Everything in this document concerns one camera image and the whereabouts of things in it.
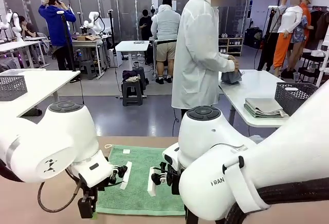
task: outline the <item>man in blue jacket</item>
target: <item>man in blue jacket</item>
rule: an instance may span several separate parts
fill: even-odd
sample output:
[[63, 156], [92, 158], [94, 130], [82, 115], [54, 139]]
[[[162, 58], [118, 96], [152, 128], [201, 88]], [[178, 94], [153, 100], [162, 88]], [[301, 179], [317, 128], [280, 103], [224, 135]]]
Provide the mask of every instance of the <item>man in blue jacket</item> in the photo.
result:
[[68, 22], [74, 23], [77, 20], [75, 15], [63, 2], [60, 2], [60, 0], [45, 0], [39, 7], [39, 14], [48, 24], [48, 31], [53, 48], [52, 53], [57, 58], [58, 69], [66, 70], [68, 68], [69, 70], [73, 70], [70, 63], [70, 53], [66, 43], [64, 25], [61, 17], [57, 14], [58, 11], [64, 11], [64, 16]]

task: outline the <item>plastic basket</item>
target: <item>plastic basket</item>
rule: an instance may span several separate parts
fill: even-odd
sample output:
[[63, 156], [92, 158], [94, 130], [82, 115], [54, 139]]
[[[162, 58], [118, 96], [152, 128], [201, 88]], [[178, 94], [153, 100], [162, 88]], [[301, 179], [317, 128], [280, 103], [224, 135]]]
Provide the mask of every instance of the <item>plastic basket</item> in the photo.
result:
[[13, 101], [26, 92], [24, 76], [0, 76], [0, 101]]
[[291, 116], [317, 89], [314, 84], [277, 83], [275, 100]]

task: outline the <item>hair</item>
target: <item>hair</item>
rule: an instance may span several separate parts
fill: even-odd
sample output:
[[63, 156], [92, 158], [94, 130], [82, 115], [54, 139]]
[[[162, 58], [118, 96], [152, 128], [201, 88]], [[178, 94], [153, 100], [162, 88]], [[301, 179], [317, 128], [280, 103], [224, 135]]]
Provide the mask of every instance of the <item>hair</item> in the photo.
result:
[[172, 2], [172, 0], [163, 0], [163, 1], [162, 1], [162, 4], [163, 4], [163, 5], [169, 5], [169, 6], [171, 6], [171, 7], [173, 6], [173, 2]]
[[19, 16], [20, 24], [25, 21], [24, 16]]
[[49, 5], [56, 5], [56, 2], [60, 4], [60, 0], [49, 0]]
[[146, 9], [145, 10], [143, 10], [143, 16], [147, 16], [147, 15], [149, 15], [149, 11], [147, 11]]

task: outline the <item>strap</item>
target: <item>strap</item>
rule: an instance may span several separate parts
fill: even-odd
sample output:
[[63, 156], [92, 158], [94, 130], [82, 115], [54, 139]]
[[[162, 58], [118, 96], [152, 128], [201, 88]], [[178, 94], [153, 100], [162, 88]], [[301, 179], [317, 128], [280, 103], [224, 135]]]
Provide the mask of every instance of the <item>strap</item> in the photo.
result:
[[256, 187], [241, 170], [244, 167], [242, 156], [223, 164], [225, 181], [228, 183], [236, 202], [244, 213], [265, 210], [270, 207], [259, 196]]

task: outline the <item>green towel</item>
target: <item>green towel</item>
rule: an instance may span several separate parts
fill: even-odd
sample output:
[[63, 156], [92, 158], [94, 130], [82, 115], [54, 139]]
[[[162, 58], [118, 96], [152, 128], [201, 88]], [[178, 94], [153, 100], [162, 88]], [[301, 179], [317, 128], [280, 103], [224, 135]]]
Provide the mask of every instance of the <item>green towel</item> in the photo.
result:
[[156, 196], [148, 194], [150, 167], [159, 167], [163, 161], [163, 148], [130, 147], [114, 145], [109, 155], [113, 165], [126, 165], [132, 162], [128, 185], [125, 190], [120, 186], [105, 188], [98, 192], [96, 212], [118, 215], [154, 215], [182, 216], [185, 215], [184, 204], [180, 196], [171, 194], [171, 187], [161, 184], [156, 188]]

